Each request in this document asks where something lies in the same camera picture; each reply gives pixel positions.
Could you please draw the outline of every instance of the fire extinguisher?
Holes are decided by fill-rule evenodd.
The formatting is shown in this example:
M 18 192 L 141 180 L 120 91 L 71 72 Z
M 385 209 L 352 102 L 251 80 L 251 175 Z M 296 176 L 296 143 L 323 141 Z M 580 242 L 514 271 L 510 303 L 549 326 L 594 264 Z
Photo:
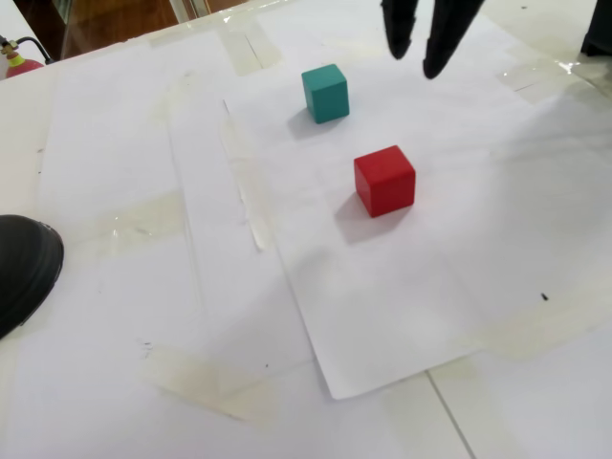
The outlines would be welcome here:
M 30 70 L 39 69 L 40 67 L 44 67 L 41 63 L 36 62 L 31 59 L 24 59 L 16 50 L 19 48 L 19 45 L 24 41 L 33 42 L 38 50 L 45 57 L 45 64 L 53 64 L 53 60 L 49 56 L 49 54 L 45 51 L 42 45 L 30 36 L 24 36 L 23 38 L 19 38 L 16 41 L 9 41 L 4 36 L 0 35 L 0 46 L 2 46 L 1 53 L 7 57 L 9 61 L 9 69 L 7 70 L 7 78 L 14 77 L 15 75 L 25 74 Z

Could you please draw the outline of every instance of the white paper sheet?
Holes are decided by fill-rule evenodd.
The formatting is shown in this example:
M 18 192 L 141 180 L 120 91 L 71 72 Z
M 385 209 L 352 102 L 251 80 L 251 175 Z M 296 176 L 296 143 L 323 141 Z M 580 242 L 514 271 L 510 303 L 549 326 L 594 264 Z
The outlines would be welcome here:
M 335 398 L 473 352 L 542 293 L 610 268 L 596 249 L 612 248 L 606 160 L 564 135 L 592 107 L 565 98 L 567 122 L 554 99 L 532 105 L 502 85 L 513 60 L 493 44 L 516 42 L 486 19 L 466 43 L 433 82 L 414 55 L 340 66 L 351 115 L 322 125 L 305 110 L 309 69 L 227 97 L 273 191 L 276 241 Z M 610 122 L 600 115 L 597 134 Z M 352 160 L 393 144 L 417 170 L 416 203 L 371 220 Z

